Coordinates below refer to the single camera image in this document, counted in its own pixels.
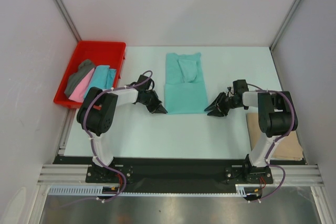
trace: wall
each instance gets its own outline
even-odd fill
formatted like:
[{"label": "wall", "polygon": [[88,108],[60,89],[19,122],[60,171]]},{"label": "wall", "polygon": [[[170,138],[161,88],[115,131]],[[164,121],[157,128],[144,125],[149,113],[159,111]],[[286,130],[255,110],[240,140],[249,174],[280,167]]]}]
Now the wall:
[{"label": "wall", "polygon": [[293,0],[63,0],[83,40],[270,46]]},{"label": "wall", "polygon": [[305,154],[336,206],[336,1],[303,0],[274,60],[294,99]]},{"label": "wall", "polygon": [[53,98],[76,41],[53,0],[0,5],[0,223],[8,223],[6,206],[21,187],[25,219],[41,166],[55,154],[66,110]]}]

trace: garment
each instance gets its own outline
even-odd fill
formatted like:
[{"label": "garment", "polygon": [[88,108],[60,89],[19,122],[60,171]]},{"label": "garment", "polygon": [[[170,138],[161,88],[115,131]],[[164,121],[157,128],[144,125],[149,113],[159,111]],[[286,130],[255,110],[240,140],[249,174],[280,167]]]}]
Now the garment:
[{"label": "garment", "polygon": [[69,100],[75,102],[83,102],[84,95],[88,89],[91,77],[94,73],[95,69],[91,69],[90,72],[79,82],[79,84],[75,87],[72,94],[69,96]]},{"label": "garment", "polygon": [[164,107],[168,114],[204,113],[207,106],[201,54],[167,54]]},{"label": "garment", "polygon": [[91,78],[88,90],[85,93],[85,97],[88,94],[90,88],[92,87],[97,87],[99,89],[112,88],[115,75],[116,75],[116,70],[110,69],[109,65],[97,66]]},{"label": "garment", "polygon": [[93,64],[91,60],[87,59],[83,61],[78,66],[78,71],[70,75],[64,94],[69,97],[73,93],[77,85],[80,83],[80,81],[95,67],[95,64]]}]

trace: purple cable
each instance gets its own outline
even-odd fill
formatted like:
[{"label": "purple cable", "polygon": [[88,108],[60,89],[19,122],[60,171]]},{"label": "purple cable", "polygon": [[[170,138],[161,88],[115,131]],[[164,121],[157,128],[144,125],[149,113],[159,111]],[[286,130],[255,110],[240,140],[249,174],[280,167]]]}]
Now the purple cable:
[{"label": "purple cable", "polygon": [[283,174],[284,174],[283,177],[282,177],[281,182],[279,183],[279,186],[278,186],[274,191],[272,191],[270,194],[268,194],[268,195],[266,195],[265,197],[262,198],[262,199],[265,199],[265,198],[268,198],[269,196],[273,195],[277,190],[279,190],[280,187],[283,185],[283,183],[284,183],[284,181],[285,181],[285,178],[286,178],[286,172],[285,172],[285,169],[282,168],[282,167],[279,166],[279,165],[271,165],[271,164],[269,164],[269,163],[267,162],[267,159],[268,159],[270,153],[272,152],[273,148],[275,147],[275,143],[277,143],[280,139],[284,138],[285,136],[288,136],[288,135],[290,134],[290,132],[293,130],[294,122],[295,122],[294,107],[293,107],[293,105],[291,104],[291,102],[289,101],[289,99],[288,99],[283,93],[281,93],[281,92],[279,92],[279,91],[275,91],[275,90],[263,90],[262,88],[260,88],[260,87],[258,87],[258,86],[256,86],[256,85],[250,84],[250,83],[248,83],[247,85],[257,88],[257,89],[258,89],[258,90],[256,90],[257,92],[277,93],[277,94],[279,94],[280,96],[282,96],[282,97],[284,98],[284,100],[285,100],[285,101],[288,103],[288,105],[289,105],[290,114],[291,114],[291,117],[292,117],[292,118],[291,118],[291,119],[292,119],[292,120],[291,120],[291,124],[290,124],[290,127],[289,127],[288,131],[287,131],[284,135],[279,136],[279,137],[277,137],[277,138],[274,140],[274,142],[271,144],[271,146],[270,146],[270,148],[268,149],[268,151],[267,151],[267,153],[266,153],[266,156],[265,156],[265,163],[266,163],[268,166],[270,166],[270,167],[276,167],[276,168],[278,168],[278,169],[281,169],[282,172],[283,172]]},{"label": "purple cable", "polygon": [[[153,76],[153,72],[152,72],[151,70],[147,70],[147,71],[146,71],[145,73],[143,73],[142,75],[145,75],[146,73],[150,73],[149,77],[148,77],[146,80],[144,80],[144,81],[142,81],[142,82],[140,82],[140,83],[138,83],[138,84],[132,85],[132,86],[125,86],[125,87],[115,88],[115,89],[113,89],[113,91],[122,90],[122,89],[132,89],[132,88],[136,88],[136,87],[138,87],[138,86],[141,86],[141,85],[145,84],[145,83],[148,82],[148,81],[151,79],[151,77]],[[113,168],[111,168],[111,167],[105,165],[105,164],[99,159],[99,157],[97,156],[97,152],[96,152],[96,150],[94,149],[93,135],[92,135],[91,132],[89,132],[88,129],[86,128],[86,121],[87,121],[87,119],[88,119],[88,114],[89,114],[91,108],[93,107],[93,105],[95,104],[95,102],[96,102],[96,101],[97,101],[103,94],[105,94],[105,93],[107,93],[107,92],[111,92],[111,91],[112,91],[112,89],[106,89],[106,90],[102,91],[99,95],[97,95],[97,96],[93,99],[93,101],[90,103],[90,105],[88,106],[88,109],[87,109],[86,112],[85,112],[84,120],[83,120],[83,128],[84,128],[85,132],[86,132],[86,133],[89,135],[89,137],[91,138],[91,149],[92,149],[92,152],[93,152],[93,156],[96,157],[96,160],[98,161],[98,163],[99,163],[102,167],[104,167],[104,168],[106,168],[106,169],[108,169],[108,170],[111,170],[111,171],[113,171],[113,172],[115,172],[115,173],[120,174],[121,177],[122,177],[122,179],[123,179],[123,181],[124,181],[124,184],[123,184],[122,188],[119,190],[119,192],[117,192],[115,195],[113,195],[111,198],[105,200],[104,202],[110,202],[110,201],[114,200],[114,199],[116,198],[116,196],[118,196],[119,194],[121,194],[121,193],[125,190],[125,188],[126,188],[126,177],[125,177],[125,175],[124,175],[122,172],[120,172],[120,171],[118,171],[118,170],[116,170],[116,169],[113,169]],[[96,197],[82,198],[82,199],[78,199],[78,200],[75,200],[75,201],[73,201],[73,202],[64,204],[64,205],[62,205],[62,206],[60,206],[60,207],[58,207],[58,208],[67,207],[67,206],[70,206],[70,205],[72,205],[72,204],[76,204],[76,203],[79,203],[79,202],[82,202],[82,201],[85,201],[85,200],[89,200],[89,199],[95,199],[95,200],[97,200]]]}]

